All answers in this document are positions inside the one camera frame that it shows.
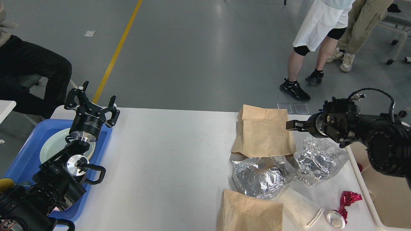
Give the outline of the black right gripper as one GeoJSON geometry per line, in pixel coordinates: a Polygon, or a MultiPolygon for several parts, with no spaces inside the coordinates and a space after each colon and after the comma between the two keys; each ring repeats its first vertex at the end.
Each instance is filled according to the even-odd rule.
{"type": "Polygon", "coordinates": [[[328,138],[322,131],[323,113],[311,115],[307,121],[289,120],[286,122],[286,130],[308,132],[315,138],[328,138]]]}

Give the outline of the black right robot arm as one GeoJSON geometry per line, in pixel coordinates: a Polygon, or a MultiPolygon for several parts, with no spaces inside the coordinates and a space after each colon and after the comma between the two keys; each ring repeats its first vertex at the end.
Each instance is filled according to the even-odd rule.
{"type": "Polygon", "coordinates": [[[352,143],[362,143],[367,148],[368,159],[374,170],[394,177],[404,177],[410,185],[411,132],[394,114],[395,101],[391,95],[388,113],[366,115],[360,112],[355,101],[365,98],[360,90],[347,98],[324,101],[323,108],[306,121],[289,120],[286,129],[308,132],[316,138],[330,138],[340,148],[352,143]]]}

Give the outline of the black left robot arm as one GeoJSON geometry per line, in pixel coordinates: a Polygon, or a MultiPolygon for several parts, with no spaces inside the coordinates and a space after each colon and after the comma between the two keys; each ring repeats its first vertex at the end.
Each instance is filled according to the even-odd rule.
{"type": "Polygon", "coordinates": [[[86,193],[85,183],[103,181],[106,169],[91,164],[84,153],[99,139],[103,125],[113,127],[120,114],[116,96],[111,97],[107,108],[91,103],[85,93],[88,83],[69,91],[64,108],[76,115],[66,145],[39,166],[32,177],[35,184],[25,188],[10,178],[1,179],[2,231],[52,231],[56,225],[75,230],[72,221],[50,214],[54,209],[64,211],[81,199],[86,193]]]}

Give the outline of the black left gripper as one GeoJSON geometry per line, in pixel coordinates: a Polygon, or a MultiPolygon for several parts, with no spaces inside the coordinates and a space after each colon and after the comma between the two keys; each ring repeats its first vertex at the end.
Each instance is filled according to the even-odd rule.
{"type": "Polygon", "coordinates": [[[69,130],[69,135],[74,138],[85,137],[87,142],[96,142],[99,139],[103,123],[111,128],[115,126],[119,118],[120,111],[115,104],[116,96],[110,98],[107,108],[102,109],[94,103],[90,103],[85,91],[89,82],[85,81],[81,87],[72,88],[64,104],[64,109],[76,111],[75,118],[69,130]],[[111,112],[110,119],[106,119],[107,112],[111,112]]]}

